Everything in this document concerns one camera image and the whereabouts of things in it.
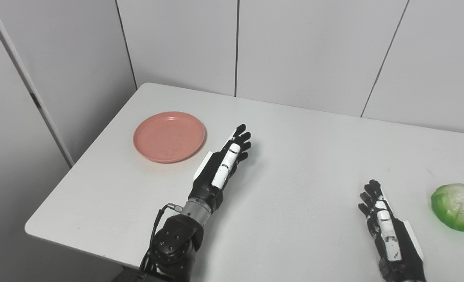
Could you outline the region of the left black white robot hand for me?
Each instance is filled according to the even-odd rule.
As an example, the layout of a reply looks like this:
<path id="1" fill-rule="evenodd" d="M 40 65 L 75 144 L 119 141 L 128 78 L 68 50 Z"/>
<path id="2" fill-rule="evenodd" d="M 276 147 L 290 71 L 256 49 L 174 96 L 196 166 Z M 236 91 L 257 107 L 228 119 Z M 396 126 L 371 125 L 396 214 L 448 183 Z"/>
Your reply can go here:
<path id="1" fill-rule="evenodd" d="M 248 150 L 252 146 L 250 138 L 251 133 L 246 130 L 246 125 L 241 124 L 221 150 L 208 152 L 194 175 L 189 200 L 205 204 L 210 214 L 219 209 L 228 180 L 237 171 L 239 163 L 249 156 Z"/>

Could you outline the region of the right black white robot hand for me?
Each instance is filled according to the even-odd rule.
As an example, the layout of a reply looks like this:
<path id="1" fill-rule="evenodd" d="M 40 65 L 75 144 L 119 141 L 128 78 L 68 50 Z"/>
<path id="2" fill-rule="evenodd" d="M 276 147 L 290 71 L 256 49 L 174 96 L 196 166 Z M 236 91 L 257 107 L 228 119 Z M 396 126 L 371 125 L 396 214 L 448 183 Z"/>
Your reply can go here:
<path id="1" fill-rule="evenodd" d="M 422 251 L 408 221 L 398 219 L 381 184 L 371 179 L 359 197 L 359 210 L 366 218 L 377 253 L 378 266 L 386 282 L 425 282 Z"/>

